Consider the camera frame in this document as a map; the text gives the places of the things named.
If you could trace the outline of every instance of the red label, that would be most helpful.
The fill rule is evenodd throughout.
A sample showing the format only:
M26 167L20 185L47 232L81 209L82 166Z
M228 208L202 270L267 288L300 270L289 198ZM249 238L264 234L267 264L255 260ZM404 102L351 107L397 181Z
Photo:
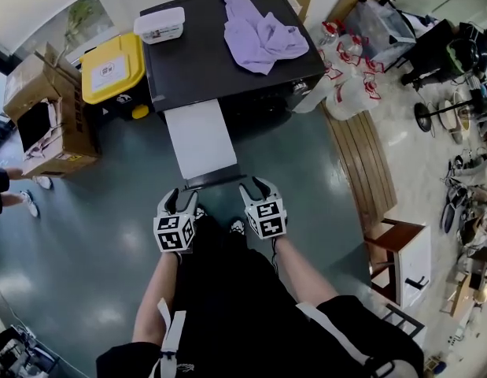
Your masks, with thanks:
M336 101L338 101L338 103L343 102L343 98L341 97L341 87L343 87L343 84L336 87Z

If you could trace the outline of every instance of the shoe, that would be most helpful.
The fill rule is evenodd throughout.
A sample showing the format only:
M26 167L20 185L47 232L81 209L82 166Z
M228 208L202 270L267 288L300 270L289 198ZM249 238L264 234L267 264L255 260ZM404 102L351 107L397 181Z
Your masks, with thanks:
M413 81L413 88L416 91L419 90L421 87L423 87L421 80L415 80L415 81Z
M400 78L400 82L402 83L402 85L408 85L410 83L412 83L413 80L411 80L411 77L409 76L409 74L404 74L401 78Z
M236 217L231 221L229 233L232 234L233 232L237 232L238 234L245 236L245 222L243 219Z
M21 191L20 195L23 195L24 204L28 207L28 210L30 210L30 214L33 217L38 217L39 216L39 208L33 202L33 197L31 196L30 191Z
M34 176L31 180L47 190L53 187L53 181L48 176Z
M198 221L202 217L208 216L208 213L206 213L206 209L203 207L203 205L197 205L196 208L196 221Z

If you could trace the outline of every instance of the white strap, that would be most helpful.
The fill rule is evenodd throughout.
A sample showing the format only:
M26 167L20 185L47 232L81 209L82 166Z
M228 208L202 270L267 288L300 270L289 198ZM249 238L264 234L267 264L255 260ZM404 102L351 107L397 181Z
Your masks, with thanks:
M296 307L299 308L304 315L313 319L316 323L322 326L322 328L334 336L352 358L358 361L361 365L365 365L369 356L361 353L355 346L353 346L345 334L334 326L325 313L318 311L313 305L308 304L307 302L297 304ZM393 360L393 363L387 362L376 371L376 376L387 376L388 378L418 377L414 367L404 360Z
M182 335L183 324L186 321L186 311L177 311L172 318L168 311L166 301L162 298L157 304L157 308L164 319L166 332L164 333L163 344L161 346L162 357L154 364L149 378L154 378L156 368L160 364L161 378L175 378L177 373L176 353L179 349L180 336Z
M313 319L317 324L334 336L352 358L357 360L361 365L365 365L369 356L362 354L355 346L353 346L345 334L333 325L325 313L318 311L312 304L308 304L307 302L297 304L296 307L299 308L304 315Z

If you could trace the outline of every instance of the black electronic device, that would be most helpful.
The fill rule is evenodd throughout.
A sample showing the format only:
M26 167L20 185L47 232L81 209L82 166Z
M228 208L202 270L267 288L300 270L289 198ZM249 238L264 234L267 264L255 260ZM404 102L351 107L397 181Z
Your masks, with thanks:
M309 51L278 60L267 76L240 67L224 40L224 0L175 0L140 14L183 7L183 34L169 41L144 43L154 109L219 99L231 137L269 129L288 120L302 98L319 82L324 66L303 24L287 0L251 0L264 16L272 12L284 25L299 28Z

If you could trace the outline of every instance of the wooden bench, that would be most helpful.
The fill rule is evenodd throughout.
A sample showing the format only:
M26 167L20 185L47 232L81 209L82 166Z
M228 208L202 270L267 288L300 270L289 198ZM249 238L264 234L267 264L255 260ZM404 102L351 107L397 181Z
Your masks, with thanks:
M392 176L376 127L368 111L339 121L320 103L338 149L341 166L352 188L360 223L369 232L397 204Z

